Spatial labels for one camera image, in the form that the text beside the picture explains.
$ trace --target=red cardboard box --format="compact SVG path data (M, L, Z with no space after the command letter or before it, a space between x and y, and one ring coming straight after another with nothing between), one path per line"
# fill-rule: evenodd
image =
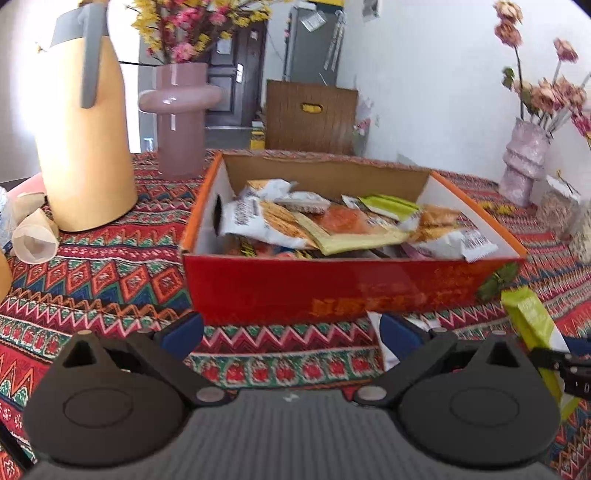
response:
M380 193L456 208L499 249L474 263L223 255L225 242L216 233L222 205L248 180L276 178L332 200ZM513 280L527 251L436 171L327 154L235 151L218 154L209 168L181 254L193 307L208 325L293 325L486 302Z

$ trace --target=dried pink flowers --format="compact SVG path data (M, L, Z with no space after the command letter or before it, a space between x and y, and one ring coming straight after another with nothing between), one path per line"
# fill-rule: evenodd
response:
M533 87L534 86L530 82L528 82L527 80L523 81L523 85L519 79L515 79L515 81L513 82L513 91L515 93L517 93L517 95L521 95L521 93L524 90L529 90L531 92Z
M501 23L495 27L495 35L499 37L505 45L509 45L512 48L517 48L523 43L519 30L517 30L515 25L508 20L502 20Z
M503 69L502 84L519 96L521 102L521 119L525 119L525 108L531 115L530 122L545 129L549 134L556 132L572 116L573 122L581 132L591 125L584 125L583 106L587 102L585 84L591 79L589 73L581 85L574 85L564 76L558 78L562 62L577 62L579 56L570 42L556 38L554 46L558 55L558 65L551 82L543 79L538 85L532 85L523 79L522 64L519 57L519 46L522 44L521 34L517 30L517 23L522 23L523 13L521 8L513 2L498 1L494 4L497 16L501 23L495 27L495 35L501 41L515 50L517 57L518 76L513 68Z
M523 13L521 8L513 2L498 1L495 3L494 8L497 16L501 20L508 20L511 23L523 22Z
M543 112L554 112L554 105L556 104L556 95L550 82L545 79L531 90L531 104L535 108L539 108Z
M579 59L579 55L577 55L570 42L556 38L556 40L554 40L554 46L560 61L570 61L572 63L576 63Z

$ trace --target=dark wooden door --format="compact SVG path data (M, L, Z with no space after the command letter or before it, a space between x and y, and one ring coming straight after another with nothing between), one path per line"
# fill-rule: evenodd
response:
M209 83L224 90L222 101L206 115L209 127L249 127L261 102L262 63L267 25L238 30L209 57Z

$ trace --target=door lock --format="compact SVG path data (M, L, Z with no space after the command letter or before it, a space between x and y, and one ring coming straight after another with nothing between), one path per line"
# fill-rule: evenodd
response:
M242 83L242 78L244 77L244 65L239 63L236 67L236 83Z

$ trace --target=pink glass vase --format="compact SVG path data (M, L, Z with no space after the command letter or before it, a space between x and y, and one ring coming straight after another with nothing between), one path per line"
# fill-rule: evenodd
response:
M201 175L205 165L205 110L223 90L207 83L206 63L155 67L155 90L139 95L139 109L156 113L158 169L167 180Z
M518 118L503 156L507 168L499 182L499 193L516 205L529 206L534 182L543 176L549 148L546 130Z

